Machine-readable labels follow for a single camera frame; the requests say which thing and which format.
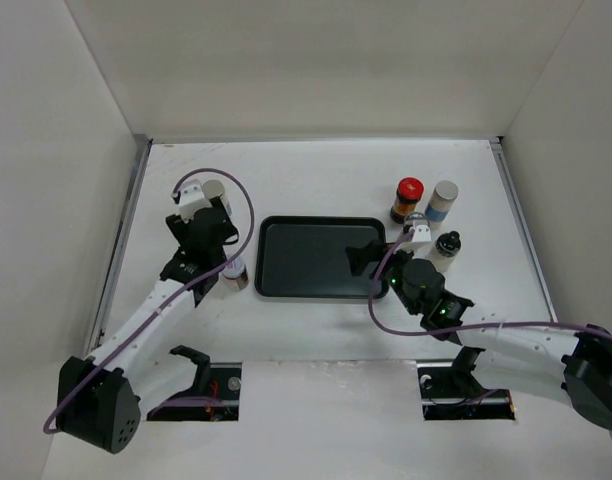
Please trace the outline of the silver lid blue shaker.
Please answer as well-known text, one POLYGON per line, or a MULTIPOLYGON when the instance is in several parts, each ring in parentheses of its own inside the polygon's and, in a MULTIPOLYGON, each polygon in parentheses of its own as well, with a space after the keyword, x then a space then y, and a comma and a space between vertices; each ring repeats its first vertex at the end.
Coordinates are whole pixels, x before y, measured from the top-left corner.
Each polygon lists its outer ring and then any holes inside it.
POLYGON ((202 184, 202 191, 204 193, 204 196, 209 200, 218 198, 222 203, 224 209, 226 210, 227 214, 229 216, 232 215, 232 208, 230 206, 225 187, 221 181, 216 179, 210 179, 205 181, 202 184))

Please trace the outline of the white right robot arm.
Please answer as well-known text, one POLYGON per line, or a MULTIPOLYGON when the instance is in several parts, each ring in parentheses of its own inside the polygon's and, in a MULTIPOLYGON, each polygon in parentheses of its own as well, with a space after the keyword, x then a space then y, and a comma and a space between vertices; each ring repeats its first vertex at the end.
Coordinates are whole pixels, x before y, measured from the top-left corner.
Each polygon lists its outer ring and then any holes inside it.
POLYGON ((420 327, 410 337, 459 346, 449 373, 457 393, 521 391, 559 402, 612 431, 612 334, 606 329, 509 321, 447 290, 444 275, 430 261, 397 243, 371 241, 345 253, 352 275, 374 264, 372 281, 387 284, 406 312, 419 317, 420 327))

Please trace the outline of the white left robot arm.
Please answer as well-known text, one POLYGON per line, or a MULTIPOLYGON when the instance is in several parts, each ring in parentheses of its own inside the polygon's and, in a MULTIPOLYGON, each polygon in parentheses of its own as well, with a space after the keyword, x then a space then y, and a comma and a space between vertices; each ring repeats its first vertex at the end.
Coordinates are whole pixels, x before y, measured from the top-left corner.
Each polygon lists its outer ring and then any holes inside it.
POLYGON ((87 357, 72 356, 62 365, 46 432, 63 432, 116 454, 160 404, 181 394, 216 398, 207 354, 177 345, 162 359, 155 355, 166 334, 215 286, 227 260, 225 248, 239 232, 219 198, 188 219, 168 216, 166 225, 177 251, 120 330, 87 357))

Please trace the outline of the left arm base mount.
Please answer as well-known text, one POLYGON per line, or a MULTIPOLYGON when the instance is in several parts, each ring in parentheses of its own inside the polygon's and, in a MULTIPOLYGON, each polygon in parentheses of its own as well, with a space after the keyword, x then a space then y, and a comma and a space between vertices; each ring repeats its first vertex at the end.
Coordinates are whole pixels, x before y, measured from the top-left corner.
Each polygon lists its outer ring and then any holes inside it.
POLYGON ((213 363, 210 356, 179 345, 169 351, 191 374, 190 383, 175 388, 146 413, 155 422, 231 422, 239 420, 243 367, 213 363))

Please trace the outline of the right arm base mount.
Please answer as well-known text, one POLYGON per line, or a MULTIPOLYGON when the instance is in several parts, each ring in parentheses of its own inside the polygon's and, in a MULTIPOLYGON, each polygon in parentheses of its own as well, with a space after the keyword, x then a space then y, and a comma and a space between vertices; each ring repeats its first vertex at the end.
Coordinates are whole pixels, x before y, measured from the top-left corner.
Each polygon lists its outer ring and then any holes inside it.
POLYGON ((486 389, 474 378, 474 361, 480 353, 480 349, 463 347, 453 360, 417 363, 425 420, 515 420, 510 392, 486 389))

